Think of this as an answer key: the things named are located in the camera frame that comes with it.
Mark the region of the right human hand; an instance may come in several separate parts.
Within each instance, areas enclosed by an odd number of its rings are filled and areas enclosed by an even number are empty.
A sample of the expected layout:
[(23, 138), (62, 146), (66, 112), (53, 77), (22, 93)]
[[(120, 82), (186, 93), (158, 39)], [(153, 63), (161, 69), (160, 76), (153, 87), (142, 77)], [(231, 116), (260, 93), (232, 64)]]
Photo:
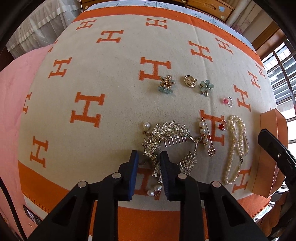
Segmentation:
[(274, 228), (279, 223), (280, 212), (287, 203), (288, 198), (290, 198), (290, 191), (283, 193), (279, 200), (275, 202), (273, 208), (261, 219), (255, 222), (266, 237), (270, 236), (272, 228)]

